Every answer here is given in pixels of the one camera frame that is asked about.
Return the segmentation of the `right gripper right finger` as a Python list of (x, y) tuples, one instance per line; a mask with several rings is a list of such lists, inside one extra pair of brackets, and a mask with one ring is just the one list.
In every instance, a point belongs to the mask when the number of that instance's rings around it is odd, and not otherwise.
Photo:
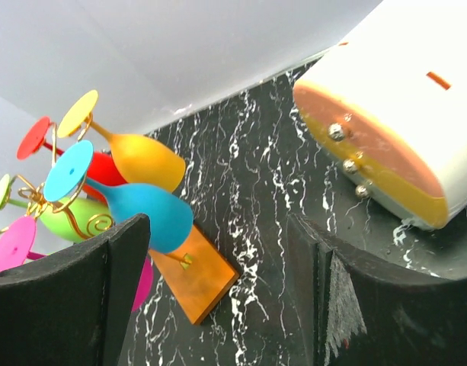
[(467, 365), (467, 277), (403, 268), (287, 219), (287, 264), (308, 365)]

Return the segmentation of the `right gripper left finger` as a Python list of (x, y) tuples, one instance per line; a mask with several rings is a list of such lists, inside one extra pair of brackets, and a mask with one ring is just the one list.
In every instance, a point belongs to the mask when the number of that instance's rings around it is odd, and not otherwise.
[(139, 213), (0, 272), (0, 365), (116, 365), (149, 237)]

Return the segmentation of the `pink plastic wine glass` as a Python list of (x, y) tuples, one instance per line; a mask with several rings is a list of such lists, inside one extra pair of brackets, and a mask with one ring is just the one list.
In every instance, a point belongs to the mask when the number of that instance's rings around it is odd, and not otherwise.
[[(23, 265), (27, 260), (34, 261), (45, 257), (44, 254), (32, 251), (37, 232), (37, 225), (30, 217), (20, 217), (10, 226), (0, 231), (0, 272)], [(140, 308), (147, 299), (154, 278), (152, 261), (146, 256), (132, 311)]]

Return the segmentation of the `green plastic wine glass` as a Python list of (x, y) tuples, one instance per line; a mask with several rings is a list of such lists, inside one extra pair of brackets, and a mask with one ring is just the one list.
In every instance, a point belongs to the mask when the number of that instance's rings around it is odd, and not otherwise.
[(5, 174), (0, 179), (0, 210), (6, 204), (23, 208), (50, 232), (73, 243), (97, 236), (114, 225), (106, 205), (83, 197), (49, 202), (43, 196), (43, 185), (34, 187), (20, 175)]

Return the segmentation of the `blue plastic wine glass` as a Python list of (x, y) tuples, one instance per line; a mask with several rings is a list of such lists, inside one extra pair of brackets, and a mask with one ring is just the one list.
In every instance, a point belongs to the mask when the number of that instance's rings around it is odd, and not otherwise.
[(194, 215), (190, 205), (155, 185), (129, 183), (109, 186), (94, 180), (88, 175), (93, 155), (94, 146), (88, 140), (68, 148), (46, 177), (43, 188), (45, 199), (58, 201), (83, 182), (104, 195), (116, 223), (140, 213), (147, 215), (150, 249), (162, 254), (179, 249), (193, 228)]

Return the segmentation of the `red plastic wine glass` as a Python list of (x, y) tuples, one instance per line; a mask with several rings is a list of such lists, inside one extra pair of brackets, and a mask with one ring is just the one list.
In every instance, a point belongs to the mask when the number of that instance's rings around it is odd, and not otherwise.
[(51, 169), (43, 189), (44, 197), (57, 201), (72, 192), (78, 193), (83, 188), (86, 194), (105, 202), (104, 192), (100, 188), (126, 184), (125, 178), (111, 156), (93, 150), (90, 142), (82, 140), (66, 151), (57, 146), (57, 141), (49, 143), (47, 134), (51, 132), (57, 138), (57, 125), (50, 117), (41, 117), (26, 132), (17, 149), (17, 158), (25, 160), (43, 147), (51, 151)]

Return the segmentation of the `orange plastic wine glass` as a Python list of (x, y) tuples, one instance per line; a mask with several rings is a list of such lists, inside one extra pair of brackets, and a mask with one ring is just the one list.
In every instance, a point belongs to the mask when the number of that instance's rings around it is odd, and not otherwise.
[(94, 120), (98, 91), (92, 89), (66, 112), (57, 128), (59, 138), (78, 133), (82, 140), (93, 129), (107, 141), (119, 173), (129, 183), (148, 183), (174, 191), (182, 182), (186, 162), (163, 143), (133, 133), (111, 133)]

